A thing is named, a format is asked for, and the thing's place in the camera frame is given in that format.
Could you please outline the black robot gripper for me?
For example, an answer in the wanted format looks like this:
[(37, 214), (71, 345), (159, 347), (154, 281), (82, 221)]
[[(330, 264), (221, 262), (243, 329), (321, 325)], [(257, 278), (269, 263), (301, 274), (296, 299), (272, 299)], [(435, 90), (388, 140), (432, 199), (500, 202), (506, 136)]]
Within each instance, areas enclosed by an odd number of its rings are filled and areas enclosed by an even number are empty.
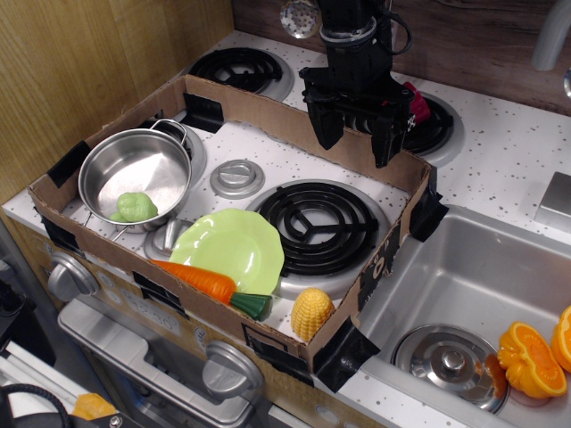
[(375, 165), (384, 168), (401, 150), (414, 94), (392, 75), (393, 32), (390, 27), (341, 29), (322, 27), (327, 65), (304, 68), (303, 100), (319, 144), (331, 149), (343, 136), (347, 117), (373, 123)]

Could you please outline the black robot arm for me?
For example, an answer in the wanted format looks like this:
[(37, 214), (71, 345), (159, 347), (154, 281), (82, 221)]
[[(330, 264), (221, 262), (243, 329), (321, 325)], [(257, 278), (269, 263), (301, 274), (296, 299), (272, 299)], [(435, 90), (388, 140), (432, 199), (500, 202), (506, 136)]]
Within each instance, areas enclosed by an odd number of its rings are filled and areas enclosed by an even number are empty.
[(413, 126), (414, 94), (391, 75), (393, 57), (412, 44), (410, 27), (384, 1), (320, 1), (319, 8), (327, 66), (300, 71), (311, 125), (328, 150), (346, 120), (365, 122), (376, 167), (383, 168)]

